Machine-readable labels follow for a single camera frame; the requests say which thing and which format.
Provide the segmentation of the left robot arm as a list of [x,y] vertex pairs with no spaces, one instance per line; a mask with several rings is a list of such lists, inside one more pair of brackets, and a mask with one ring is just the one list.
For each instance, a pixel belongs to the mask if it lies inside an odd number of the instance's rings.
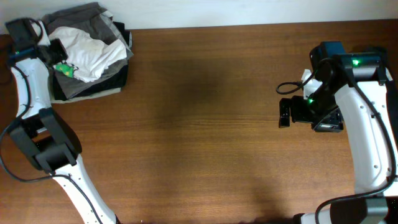
[[87,174],[78,136],[51,105],[49,75],[67,59],[64,46],[59,39],[49,40],[41,21],[25,17],[5,26],[12,39],[7,66],[16,81],[18,110],[2,133],[35,169],[45,172],[30,182],[56,181],[85,223],[119,223]]

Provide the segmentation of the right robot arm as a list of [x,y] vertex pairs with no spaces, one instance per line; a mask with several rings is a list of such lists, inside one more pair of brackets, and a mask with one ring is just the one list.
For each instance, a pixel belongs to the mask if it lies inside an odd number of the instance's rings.
[[294,223],[397,222],[397,88],[384,49],[348,53],[322,42],[293,89],[282,93],[279,127],[308,123],[319,133],[346,131],[354,194],[329,199]]

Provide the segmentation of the white t-shirt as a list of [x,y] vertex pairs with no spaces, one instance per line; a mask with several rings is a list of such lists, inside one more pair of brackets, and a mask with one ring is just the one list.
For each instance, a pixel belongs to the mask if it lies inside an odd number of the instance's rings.
[[76,28],[59,27],[49,35],[49,39],[60,39],[68,55],[67,60],[54,65],[54,69],[85,83],[98,80],[110,65],[127,58],[121,40],[108,45]]

